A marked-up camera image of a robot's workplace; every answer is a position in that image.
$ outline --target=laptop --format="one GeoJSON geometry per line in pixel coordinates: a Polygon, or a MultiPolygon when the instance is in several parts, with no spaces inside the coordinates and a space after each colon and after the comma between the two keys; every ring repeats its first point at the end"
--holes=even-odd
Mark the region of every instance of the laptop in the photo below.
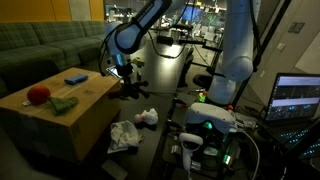
{"type": "MultiPolygon", "coordinates": [[[[320,102],[320,74],[278,73],[264,118],[266,131],[290,148],[312,127],[320,102]]],[[[320,155],[320,141],[299,158],[320,155]]]]}

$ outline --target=green sofa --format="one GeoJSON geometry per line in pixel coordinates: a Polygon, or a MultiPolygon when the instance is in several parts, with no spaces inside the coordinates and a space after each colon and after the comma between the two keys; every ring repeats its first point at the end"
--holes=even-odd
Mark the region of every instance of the green sofa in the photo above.
{"type": "MultiPolygon", "coordinates": [[[[80,64],[78,53],[100,47],[105,21],[0,23],[0,73],[27,62],[52,60],[62,71],[80,64]]],[[[0,94],[6,86],[0,77],[0,94]]]]}

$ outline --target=monitor screen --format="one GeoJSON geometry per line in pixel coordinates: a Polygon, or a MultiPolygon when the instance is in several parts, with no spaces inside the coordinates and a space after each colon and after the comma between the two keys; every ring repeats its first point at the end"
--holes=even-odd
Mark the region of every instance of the monitor screen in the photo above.
{"type": "Polygon", "coordinates": [[[192,20],[192,22],[200,22],[202,15],[203,15],[203,10],[201,10],[199,7],[195,6],[193,8],[193,6],[187,6],[181,19],[184,21],[191,21],[192,20]]]}
{"type": "Polygon", "coordinates": [[[320,99],[320,75],[278,73],[266,121],[313,117],[320,99]]]}

